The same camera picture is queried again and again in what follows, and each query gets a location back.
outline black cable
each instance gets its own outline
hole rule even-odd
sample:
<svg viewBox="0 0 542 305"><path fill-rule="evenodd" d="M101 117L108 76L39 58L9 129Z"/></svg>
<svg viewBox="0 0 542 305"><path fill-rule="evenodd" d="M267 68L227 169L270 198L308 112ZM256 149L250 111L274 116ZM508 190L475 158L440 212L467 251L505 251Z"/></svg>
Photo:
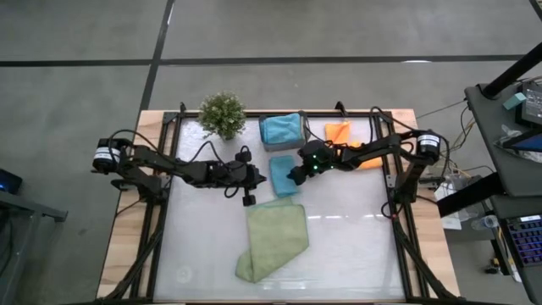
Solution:
<svg viewBox="0 0 542 305"><path fill-rule="evenodd" d="M452 107L454 107L454 106L456 106L456 105L459 105L460 103L464 103L464 102L466 102L466 101L467 101L467 99L464 98L462 101L457 102L457 103L453 103L452 105L445 106L445 107L443 107L443 108L438 108L438 109L433 110L433 111L430 111L430 112L428 112L428 113L426 113L426 114L418 115L418 116L416 117L416 119L421 119L421 118L423 118L424 116L428 116L428 115L431 115L431 114L436 114L436 113L438 113L438 112L440 112L440 111L442 111L442 110L445 110L445 109L448 109L448 108L452 108Z"/></svg>
<svg viewBox="0 0 542 305"><path fill-rule="evenodd" d="M322 140L319 136L316 136L314 133L312 133L311 126L308 123L308 119L305 119L305 122L303 124L303 128L305 128L305 130L307 130L308 133L310 133L311 136L314 136L317 140L320 140L320 141L322 141L322 142L324 142L326 144L333 144L333 141L331 141L331 140Z"/></svg>
<svg viewBox="0 0 542 305"><path fill-rule="evenodd" d="M476 167L473 167L473 168L470 168L470 169L462 169L462 171L469 171L469 170L475 170L475 169L489 169L491 171L491 173L494 173L495 171L487 166L487 165L480 165L480 166L476 166Z"/></svg>
<svg viewBox="0 0 542 305"><path fill-rule="evenodd" d="M163 186L162 191L166 190L169 186L171 186L171 181L172 181L172 180L173 180L173 178L169 179L169 181ZM139 199L139 200L137 200L136 202L133 202L132 204L130 204L128 207L121 209L120 211L118 211L118 212L115 214L115 218L118 217L119 214L123 213L125 210L127 210L127 209L129 209L129 208L135 206L137 203L142 202L142 201L144 201L144 200L143 200L143 199Z"/></svg>
<svg viewBox="0 0 542 305"><path fill-rule="evenodd" d="M224 197L226 197L226 198L232 198L233 196L235 196L237 194L237 192L239 191L239 186L237 186L235 188L235 191L233 193L231 193L230 195L228 195L228 190L229 189L230 189L229 186L224 189Z"/></svg>
<svg viewBox="0 0 542 305"><path fill-rule="evenodd" d="M405 123L401 122L400 120L395 119L393 117L390 117L388 114L385 114L384 111L382 111L382 109L380 107L378 107L378 106L372 106L371 110L370 110L370 113L372 113L373 110L375 110L375 109L377 109L380 112L380 114L382 114L384 117L386 117L388 119L392 119L394 122L396 122L397 124L407 128L408 130L412 130L412 131L416 130L416 129L412 128L411 126L406 125ZM444 167L442 169L442 174L440 174L440 177L444 178L444 175L446 173L446 168L448 167L448 163L450 162L450 143L448 142L448 140L445 137L439 135L438 133L436 133L434 131L433 131L433 133L437 137L439 137L442 141L444 141L444 143L446 144L446 157L445 157L445 161L444 161ZM371 125L371 139L372 138L373 138L373 125Z"/></svg>
<svg viewBox="0 0 542 305"><path fill-rule="evenodd" d="M154 144L152 144L149 139L147 139L144 135L142 135L141 133L135 131L135 130L127 130L127 129L123 129L123 130L117 130L115 131L108 139L108 150L109 150L109 155L111 156L111 159L113 160L113 162L117 163L117 161L115 160L114 158L114 155L113 155L113 150L111 148L111 141L113 140L113 137L118 135L119 133L121 132L129 132L129 133L132 133L134 135L137 135L139 136L141 139L143 139L152 149L154 149L154 151L158 154L158 156L162 157L164 160L166 160L167 162L171 163L171 164L174 164L175 166L186 166L192 162L194 162L194 160L196 160L197 156L200 154L200 152L202 151L202 149L207 145L209 144L211 146L211 149L213 150L213 154L214 154L214 157L216 157L216 159L222 163L225 167L227 168L230 168L230 169L238 169L242 166L244 166L244 164L238 166L238 167L235 167L235 168L231 168L229 165L227 165L221 158L220 156L217 154L217 151L216 149L214 148L214 145L211 141L205 141L201 146L200 148L197 150L196 154L194 155L194 157L192 157L192 159L190 159L188 162L185 162L184 164L181 164L181 163L176 163L174 161L172 161L170 159L170 157L166 156L165 154L163 154L163 152L160 152L158 151L158 148L156 146L154 146ZM250 149L248 148L248 146L244 145L242 148L241 148L241 151L243 152L243 149L246 149L248 152L250 152Z"/></svg>
<svg viewBox="0 0 542 305"><path fill-rule="evenodd" d="M400 205L399 208L397 209L397 212L395 212L394 214L391 214L391 215L386 215L386 213L384 213L384 208L386 206L389 206L388 208L390 209L390 212L391 212L390 202L385 202L380 207L380 212L382 213L382 216L386 217L387 219L393 219L393 218L397 217L399 215L399 213L403 210L403 205Z"/></svg>
<svg viewBox="0 0 542 305"><path fill-rule="evenodd" d="M446 144L446 158L444 161L444 166L442 168L442 173L440 174L440 178L444 178L444 174L446 173L446 167L448 167L448 164L450 163L450 143L445 137L441 135L437 136L444 141L444 144Z"/></svg>
<svg viewBox="0 0 542 305"><path fill-rule="evenodd" d="M127 210L127 209L129 209L129 208L135 206L137 203L139 203L139 202L141 202L141 201L142 201L141 199L138 199L136 202L130 204L130 205L127 206L126 208L121 209L120 211L118 211L118 212L115 214L115 217L119 217L119 215L120 215L121 213L123 213L125 210Z"/></svg>
<svg viewBox="0 0 542 305"><path fill-rule="evenodd" d="M465 141L467 140L467 137L468 135L471 133L471 130L473 129L473 127L471 126L468 131L465 130L465 125L463 124L463 115L465 114L465 111L467 111L468 109L468 106L466 106L463 111L461 111L461 116L459 118L459 122L461 124L461 130L462 130L462 133L463 133L463 139L461 141L461 143L459 143L459 145L457 145L456 147L453 147L451 150L452 152L455 152L457 150L459 150L461 147L463 147L463 144L465 144Z"/></svg>

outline keyboard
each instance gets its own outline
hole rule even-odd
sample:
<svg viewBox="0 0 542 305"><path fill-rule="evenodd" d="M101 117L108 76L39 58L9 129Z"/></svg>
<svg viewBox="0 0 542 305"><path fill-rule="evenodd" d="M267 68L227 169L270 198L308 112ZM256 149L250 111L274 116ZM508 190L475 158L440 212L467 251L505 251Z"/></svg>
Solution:
<svg viewBox="0 0 542 305"><path fill-rule="evenodd" d="M542 264L542 215L507 219L514 250L523 267Z"/></svg>

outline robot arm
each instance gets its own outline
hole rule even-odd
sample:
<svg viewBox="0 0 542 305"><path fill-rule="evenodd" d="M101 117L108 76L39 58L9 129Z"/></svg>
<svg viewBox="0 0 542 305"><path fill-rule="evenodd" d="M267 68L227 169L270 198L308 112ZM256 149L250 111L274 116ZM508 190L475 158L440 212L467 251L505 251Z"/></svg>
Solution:
<svg viewBox="0 0 542 305"><path fill-rule="evenodd" d="M264 182L256 166L249 164L252 155L248 149L238 152L234 161L191 161L185 162L165 156L147 146L133 145L127 139L100 139L92 166L97 173L117 173L123 179L111 183L119 188L136 186L141 197L163 197L162 180L156 175L147 175L140 167L155 169L175 175L187 184L197 188L244 188L243 205L256 203L248 192Z"/></svg>
<svg viewBox="0 0 542 305"><path fill-rule="evenodd" d="M415 153L401 148L401 144L410 138L417 139ZM288 177L298 186L305 182L307 176L313 177L330 169L351 171L370 159L399 154L410 164L404 173L396 177L394 201L414 202L420 175L428 165L439 161L440 137L431 130L411 130L386 136L360 147L312 140L297 153L303 159L303 165L292 169Z"/></svg>

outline folded blue cloth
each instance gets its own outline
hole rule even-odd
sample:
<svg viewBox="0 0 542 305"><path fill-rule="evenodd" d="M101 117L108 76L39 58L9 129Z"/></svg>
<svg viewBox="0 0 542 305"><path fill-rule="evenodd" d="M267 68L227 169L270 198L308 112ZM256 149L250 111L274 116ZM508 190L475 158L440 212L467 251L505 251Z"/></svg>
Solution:
<svg viewBox="0 0 542 305"><path fill-rule="evenodd" d="M274 193L278 197L288 197L297 193L296 183L286 177L296 166L292 156L272 157L269 159L269 172L273 182Z"/></svg>
<svg viewBox="0 0 542 305"><path fill-rule="evenodd" d="M263 142L266 144L280 144L302 139L301 117L299 114L266 118L262 125L260 130Z"/></svg>

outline orange cloth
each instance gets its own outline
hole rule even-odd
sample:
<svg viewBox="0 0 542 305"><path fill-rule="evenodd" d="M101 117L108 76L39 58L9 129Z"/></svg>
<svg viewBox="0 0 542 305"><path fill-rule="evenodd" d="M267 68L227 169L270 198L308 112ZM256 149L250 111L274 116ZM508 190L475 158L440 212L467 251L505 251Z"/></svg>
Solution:
<svg viewBox="0 0 542 305"><path fill-rule="evenodd" d="M343 122L339 124L326 124L325 125L325 139L332 141L334 144L347 143L350 137L350 122ZM360 142L352 142L352 147L360 147ZM375 169L382 166L382 158L373 158L363 162L359 169Z"/></svg>
<svg viewBox="0 0 542 305"><path fill-rule="evenodd" d="M347 143L350 137L350 122L325 125L325 139L334 144Z"/></svg>

